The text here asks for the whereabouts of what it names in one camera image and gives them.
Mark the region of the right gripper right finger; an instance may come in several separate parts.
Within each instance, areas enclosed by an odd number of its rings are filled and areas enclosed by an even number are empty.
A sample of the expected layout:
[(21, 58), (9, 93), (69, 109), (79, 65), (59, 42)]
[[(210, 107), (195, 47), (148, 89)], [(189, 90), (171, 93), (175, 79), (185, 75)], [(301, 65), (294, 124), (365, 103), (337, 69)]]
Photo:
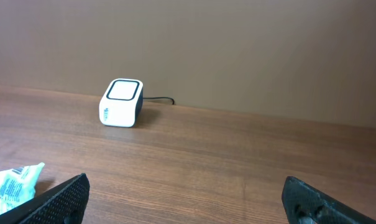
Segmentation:
[(285, 180), (282, 204), (290, 224), (376, 224), (376, 220), (294, 176)]

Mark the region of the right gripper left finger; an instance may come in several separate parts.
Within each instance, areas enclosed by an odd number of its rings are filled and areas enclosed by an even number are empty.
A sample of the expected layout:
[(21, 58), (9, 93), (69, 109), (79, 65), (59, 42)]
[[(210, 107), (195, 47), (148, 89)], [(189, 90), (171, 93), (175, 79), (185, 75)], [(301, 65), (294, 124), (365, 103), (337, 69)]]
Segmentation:
[(81, 224), (89, 200), (85, 173), (0, 215), (0, 224)]

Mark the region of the light green wipes packet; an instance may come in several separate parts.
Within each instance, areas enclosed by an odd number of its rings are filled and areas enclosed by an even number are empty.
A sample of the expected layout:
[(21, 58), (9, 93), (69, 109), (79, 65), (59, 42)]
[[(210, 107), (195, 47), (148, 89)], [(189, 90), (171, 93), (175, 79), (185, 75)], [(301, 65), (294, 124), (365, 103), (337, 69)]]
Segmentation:
[(0, 215), (33, 199), (35, 186), (44, 166), (41, 162), (0, 171)]

